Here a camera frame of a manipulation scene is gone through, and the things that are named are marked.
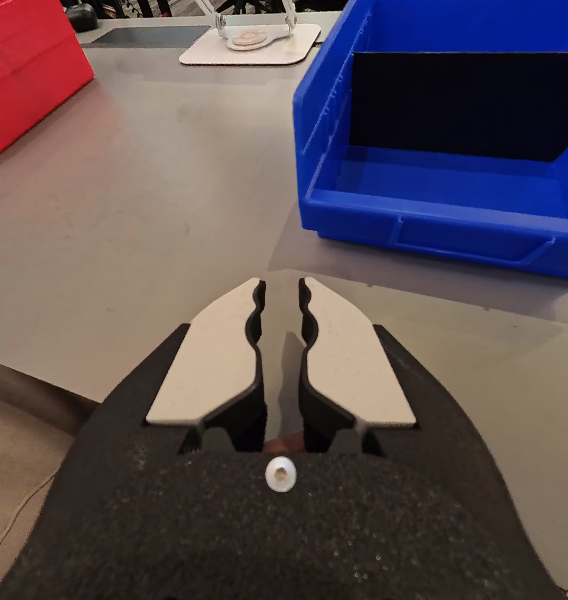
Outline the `white tablet stand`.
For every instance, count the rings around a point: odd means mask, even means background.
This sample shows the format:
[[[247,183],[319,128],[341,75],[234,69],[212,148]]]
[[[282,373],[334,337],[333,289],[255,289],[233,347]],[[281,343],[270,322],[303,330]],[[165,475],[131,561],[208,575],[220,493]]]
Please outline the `white tablet stand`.
[[[297,23],[294,3],[283,1],[283,24],[228,26],[209,1],[197,1],[213,28],[179,57],[186,66],[286,66],[301,62],[318,40],[321,27]]]

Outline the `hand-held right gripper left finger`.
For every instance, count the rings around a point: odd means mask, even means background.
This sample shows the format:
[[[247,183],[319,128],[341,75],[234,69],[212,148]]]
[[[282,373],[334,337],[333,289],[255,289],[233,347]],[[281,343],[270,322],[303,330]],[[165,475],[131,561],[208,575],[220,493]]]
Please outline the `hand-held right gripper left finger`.
[[[193,318],[147,424],[189,427],[199,437],[222,428],[237,451],[263,449],[267,405],[258,341],[265,291],[265,281],[253,277]]]

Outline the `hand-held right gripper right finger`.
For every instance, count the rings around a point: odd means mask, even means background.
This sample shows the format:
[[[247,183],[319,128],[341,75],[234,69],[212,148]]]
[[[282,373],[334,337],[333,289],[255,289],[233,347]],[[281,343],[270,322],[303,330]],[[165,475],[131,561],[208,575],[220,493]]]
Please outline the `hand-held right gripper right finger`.
[[[336,434],[408,429],[416,416],[376,327],[353,303],[312,277],[298,282],[302,314],[298,405],[306,451],[327,452]]]

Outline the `red plastic bin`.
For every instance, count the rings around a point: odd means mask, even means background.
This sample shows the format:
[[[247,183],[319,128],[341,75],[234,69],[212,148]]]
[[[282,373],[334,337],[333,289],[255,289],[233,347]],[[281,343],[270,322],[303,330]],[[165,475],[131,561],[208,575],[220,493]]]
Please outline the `red plastic bin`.
[[[0,154],[93,78],[60,1],[0,1]]]

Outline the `blue plastic bin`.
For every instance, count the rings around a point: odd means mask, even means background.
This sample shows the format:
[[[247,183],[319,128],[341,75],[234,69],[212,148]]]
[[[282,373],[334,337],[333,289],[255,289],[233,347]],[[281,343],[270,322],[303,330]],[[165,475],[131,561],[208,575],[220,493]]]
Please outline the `blue plastic bin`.
[[[351,145],[357,52],[568,52],[568,1],[349,1],[293,99],[304,229],[568,278],[568,149],[544,163]]]

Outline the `black divider of blue bin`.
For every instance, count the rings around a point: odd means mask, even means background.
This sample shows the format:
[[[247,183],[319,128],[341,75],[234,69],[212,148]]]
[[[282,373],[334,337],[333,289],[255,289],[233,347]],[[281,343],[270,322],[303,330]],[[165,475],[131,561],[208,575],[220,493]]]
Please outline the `black divider of blue bin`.
[[[356,52],[349,142],[551,163],[568,149],[568,52]]]

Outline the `black round object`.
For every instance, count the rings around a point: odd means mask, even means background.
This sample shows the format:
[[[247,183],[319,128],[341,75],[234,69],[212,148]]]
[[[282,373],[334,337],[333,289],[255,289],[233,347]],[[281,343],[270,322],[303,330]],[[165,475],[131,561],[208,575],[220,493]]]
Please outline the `black round object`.
[[[97,12],[90,4],[74,4],[65,8],[64,12],[76,33],[93,31],[99,26]]]

